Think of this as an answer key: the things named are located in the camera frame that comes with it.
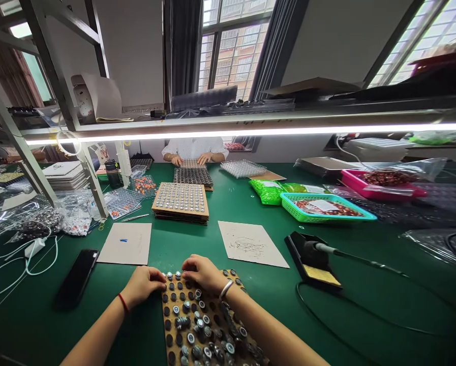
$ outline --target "person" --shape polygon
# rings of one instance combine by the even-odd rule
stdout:
[[[216,296],[221,294],[229,281],[208,258],[196,254],[185,260],[182,270],[185,271],[182,274],[184,279],[197,282]],[[125,304],[118,295],[61,365],[102,366],[126,313],[145,301],[152,292],[164,290],[165,283],[166,279],[158,269],[137,267],[120,293]],[[273,364],[328,366],[311,347],[244,293],[239,286],[229,287],[225,299]]]
[[[179,166],[184,159],[197,159],[197,164],[221,163],[228,157],[221,137],[170,139],[162,150],[163,160]]]

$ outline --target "red bracelet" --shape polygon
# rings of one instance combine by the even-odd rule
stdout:
[[[119,293],[118,296],[121,299],[121,302],[123,303],[123,307],[125,308],[126,314],[129,314],[130,310],[128,309],[128,305],[126,305],[126,301],[123,299],[123,296],[121,295],[121,293]]]

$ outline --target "dark curtain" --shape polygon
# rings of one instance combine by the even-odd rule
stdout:
[[[267,98],[264,90],[280,86],[306,14],[308,0],[277,0],[260,55],[250,100]]]
[[[22,52],[2,44],[0,82],[13,107],[43,107],[43,100]]]
[[[165,61],[169,102],[197,91],[202,43],[202,0],[165,0]]]

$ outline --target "white shirt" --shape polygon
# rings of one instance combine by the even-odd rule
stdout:
[[[167,153],[177,154],[182,159],[197,159],[204,153],[223,153],[226,158],[229,154],[221,137],[170,139],[168,145],[162,150],[163,156]]]

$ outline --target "power adapter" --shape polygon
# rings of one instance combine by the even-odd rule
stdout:
[[[42,250],[44,247],[45,247],[45,239],[37,238],[24,250],[24,256],[26,258],[31,259],[37,252]]]

